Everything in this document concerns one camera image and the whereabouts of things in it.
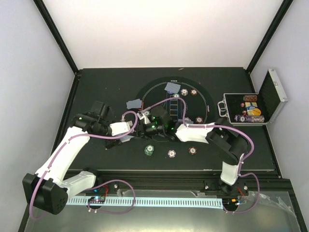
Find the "green chip stack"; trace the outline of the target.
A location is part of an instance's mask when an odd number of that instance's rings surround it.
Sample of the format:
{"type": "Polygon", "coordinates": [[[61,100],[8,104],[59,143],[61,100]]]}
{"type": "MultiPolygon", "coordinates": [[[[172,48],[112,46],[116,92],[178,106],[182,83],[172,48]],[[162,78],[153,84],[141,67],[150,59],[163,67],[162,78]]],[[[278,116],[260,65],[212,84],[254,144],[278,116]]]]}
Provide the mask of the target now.
{"type": "Polygon", "coordinates": [[[154,152],[154,146],[153,145],[147,145],[144,149],[144,153],[147,156],[151,156],[154,152]]]}

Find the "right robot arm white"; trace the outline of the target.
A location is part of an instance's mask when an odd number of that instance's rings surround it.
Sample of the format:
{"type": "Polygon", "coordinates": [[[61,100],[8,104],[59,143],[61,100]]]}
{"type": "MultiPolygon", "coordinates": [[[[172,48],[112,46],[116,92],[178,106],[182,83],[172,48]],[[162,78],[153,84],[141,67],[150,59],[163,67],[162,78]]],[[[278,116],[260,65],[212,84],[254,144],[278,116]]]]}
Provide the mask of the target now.
{"type": "Polygon", "coordinates": [[[163,124],[155,119],[149,123],[140,122],[137,134],[147,139],[161,134],[173,142],[210,144],[222,160],[218,189],[224,195],[230,195],[237,189],[236,181],[247,157],[245,153],[250,155],[254,150],[252,139],[223,119],[210,124],[190,124],[173,120],[163,124]]]}

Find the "red chip stack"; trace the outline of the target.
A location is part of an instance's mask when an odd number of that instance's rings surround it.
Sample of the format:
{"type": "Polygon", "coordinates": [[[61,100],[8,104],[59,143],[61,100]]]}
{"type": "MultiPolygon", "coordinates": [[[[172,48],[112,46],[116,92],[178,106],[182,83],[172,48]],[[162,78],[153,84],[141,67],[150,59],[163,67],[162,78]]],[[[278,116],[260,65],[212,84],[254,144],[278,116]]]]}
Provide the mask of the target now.
{"type": "Polygon", "coordinates": [[[189,153],[191,155],[195,155],[197,153],[197,149],[195,147],[191,147],[191,148],[189,148],[189,153]]]}

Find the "red chips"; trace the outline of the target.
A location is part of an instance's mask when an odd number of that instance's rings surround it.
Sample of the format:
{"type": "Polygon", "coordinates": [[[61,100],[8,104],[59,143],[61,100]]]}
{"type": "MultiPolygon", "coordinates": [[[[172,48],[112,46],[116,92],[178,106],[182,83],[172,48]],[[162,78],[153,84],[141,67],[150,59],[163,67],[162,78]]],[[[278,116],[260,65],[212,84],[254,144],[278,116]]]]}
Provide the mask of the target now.
{"type": "Polygon", "coordinates": [[[203,123],[203,118],[202,117],[196,117],[196,123],[201,124],[203,123]]]}
{"type": "Polygon", "coordinates": [[[191,94],[192,94],[193,96],[196,96],[196,95],[197,95],[197,91],[196,91],[195,89],[192,89],[192,90],[191,90],[191,94]]]}

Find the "red triangular all-in button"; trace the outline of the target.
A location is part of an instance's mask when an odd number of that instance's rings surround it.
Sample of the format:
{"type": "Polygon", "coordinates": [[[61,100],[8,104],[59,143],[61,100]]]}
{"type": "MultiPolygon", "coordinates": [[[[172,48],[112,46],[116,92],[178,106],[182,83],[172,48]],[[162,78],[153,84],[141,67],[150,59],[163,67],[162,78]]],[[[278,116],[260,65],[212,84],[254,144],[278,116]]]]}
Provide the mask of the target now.
{"type": "Polygon", "coordinates": [[[141,107],[138,108],[138,110],[139,110],[139,111],[142,111],[142,110],[143,110],[143,106],[144,106],[144,102],[142,102],[141,107]]]}

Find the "blue-backed playing card deck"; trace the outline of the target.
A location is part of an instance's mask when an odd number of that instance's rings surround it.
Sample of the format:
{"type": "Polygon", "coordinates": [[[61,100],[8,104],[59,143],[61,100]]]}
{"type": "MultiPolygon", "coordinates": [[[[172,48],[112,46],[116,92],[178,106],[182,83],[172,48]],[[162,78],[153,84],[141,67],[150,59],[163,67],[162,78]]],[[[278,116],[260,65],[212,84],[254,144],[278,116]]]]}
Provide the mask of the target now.
{"type": "Polygon", "coordinates": [[[120,141],[121,141],[122,143],[125,143],[125,142],[130,141],[132,138],[134,138],[134,136],[126,135],[126,136],[120,138],[120,141]]]}

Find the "dealt cards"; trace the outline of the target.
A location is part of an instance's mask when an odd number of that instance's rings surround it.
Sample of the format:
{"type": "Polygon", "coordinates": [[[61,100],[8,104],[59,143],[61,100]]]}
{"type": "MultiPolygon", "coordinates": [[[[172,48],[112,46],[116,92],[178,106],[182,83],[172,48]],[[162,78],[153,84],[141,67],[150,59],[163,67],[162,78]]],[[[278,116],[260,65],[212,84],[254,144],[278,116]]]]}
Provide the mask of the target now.
{"type": "Polygon", "coordinates": [[[135,99],[128,101],[126,103],[127,109],[141,109],[142,108],[142,100],[141,99],[135,99]]]}
{"type": "Polygon", "coordinates": [[[176,83],[168,82],[164,88],[165,91],[173,92],[174,94],[178,93],[181,88],[181,85],[176,83]]]}

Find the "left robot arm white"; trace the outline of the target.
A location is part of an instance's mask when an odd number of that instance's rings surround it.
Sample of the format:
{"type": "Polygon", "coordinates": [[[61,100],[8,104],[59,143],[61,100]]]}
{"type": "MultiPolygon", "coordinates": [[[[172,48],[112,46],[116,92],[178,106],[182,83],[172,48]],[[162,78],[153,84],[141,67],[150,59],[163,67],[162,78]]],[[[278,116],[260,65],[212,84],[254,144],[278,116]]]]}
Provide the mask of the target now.
{"type": "Polygon", "coordinates": [[[98,193],[104,182],[95,171],[82,171],[76,176],[64,176],[80,150],[91,138],[116,140],[133,132],[138,122],[107,123],[105,116],[95,113],[77,114],[58,147],[34,174],[26,174],[22,180],[25,197],[29,205],[29,215],[35,218],[36,207],[45,212],[59,214],[67,201],[85,190],[98,193]]]}

